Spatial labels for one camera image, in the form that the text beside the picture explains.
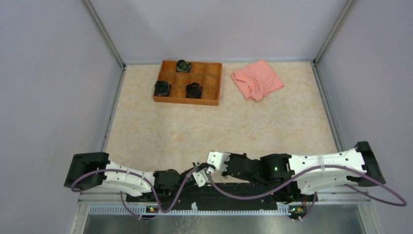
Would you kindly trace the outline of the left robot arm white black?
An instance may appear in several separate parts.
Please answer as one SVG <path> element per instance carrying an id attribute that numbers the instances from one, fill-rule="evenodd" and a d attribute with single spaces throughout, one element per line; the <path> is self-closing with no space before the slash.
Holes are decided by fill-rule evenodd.
<path id="1" fill-rule="evenodd" d="M 115 189 L 144 201 L 176 195 L 185 186 L 202 187 L 207 183 L 207 174 L 200 164 L 179 173 L 174 169 L 143 172 L 121 166 L 109 160 L 105 152 L 83 153 L 73 156 L 64 186 L 76 192 L 94 187 Z"/>

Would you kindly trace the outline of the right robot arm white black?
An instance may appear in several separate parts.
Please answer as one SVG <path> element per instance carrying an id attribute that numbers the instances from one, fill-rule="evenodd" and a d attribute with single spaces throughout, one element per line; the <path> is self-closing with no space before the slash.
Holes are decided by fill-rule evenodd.
<path id="1" fill-rule="evenodd" d="M 249 159 L 246 154 L 229 154 L 222 176 L 262 184 L 285 183 L 286 196 L 292 201 L 300 200 L 322 189 L 350 183 L 359 187 L 385 184 L 370 144 L 358 142 L 353 148 L 326 155 L 270 154 L 259 159 Z"/>

